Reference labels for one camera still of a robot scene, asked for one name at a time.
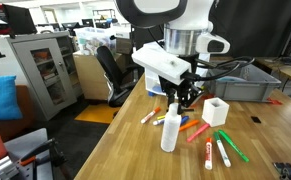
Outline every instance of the wooden table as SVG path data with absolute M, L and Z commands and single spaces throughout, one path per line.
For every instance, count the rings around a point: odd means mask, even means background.
M 271 62 L 270 59 L 266 60 L 264 58 L 257 58 L 256 60 L 261 65 L 264 65 L 273 71 L 277 71 L 278 73 L 281 73 L 282 75 L 285 75 L 289 79 L 291 79 L 291 66 L 284 65 L 280 61 L 274 61 Z
M 149 97 L 144 77 L 139 81 L 116 118 L 109 126 L 81 170 L 77 180 L 165 180 L 165 179 L 278 179 L 272 162 L 291 163 L 291 98 L 274 90 L 271 98 L 283 105 L 252 102 L 230 102 L 226 124 L 207 129 L 191 143 L 186 139 L 205 122 L 201 120 L 203 100 L 197 102 L 190 119 L 200 123 L 180 132 L 176 149 L 166 153 L 160 148 L 163 126 L 154 126 L 153 120 L 140 120 L 155 107 L 164 115 L 167 100 L 164 96 Z M 250 116 L 257 116 L 261 124 Z M 223 139 L 232 166 L 226 167 L 213 142 L 213 169 L 204 168 L 205 140 L 222 129 L 250 159 L 244 162 Z

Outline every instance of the gray storage bin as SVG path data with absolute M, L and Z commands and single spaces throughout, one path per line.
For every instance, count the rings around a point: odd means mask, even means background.
M 224 71 L 211 69 L 207 76 L 214 76 L 222 72 Z M 281 84 L 281 81 L 254 65 L 238 68 L 228 76 L 234 79 L 239 78 L 242 81 L 227 80 L 229 78 L 226 77 L 206 81 L 205 85 L 209 92 L 223 100 L 267 102 L 273 89 L 278 88 Z

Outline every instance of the carpet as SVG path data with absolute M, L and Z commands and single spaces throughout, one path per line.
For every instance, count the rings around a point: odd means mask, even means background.
M 112 108 L 107 104 L 89 105 L 75 120 L 110 124 L 113 120 L 114 112 L 118 110 L 119 107 Z

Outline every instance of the white spray bottle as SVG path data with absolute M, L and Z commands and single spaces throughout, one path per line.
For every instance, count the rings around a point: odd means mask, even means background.
M 177 109 L 178 104 L 172 103 L 165 115 L 161 148 L 166 152 L 174 151 L 176 146 L 178 130 L 182 120 L 181 115 L 177 114 Z

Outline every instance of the cabinet door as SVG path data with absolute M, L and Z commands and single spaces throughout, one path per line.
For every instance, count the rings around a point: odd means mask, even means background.
M 55 39 L 19 42 L 13 46 L 48 117 L 76 101 Z

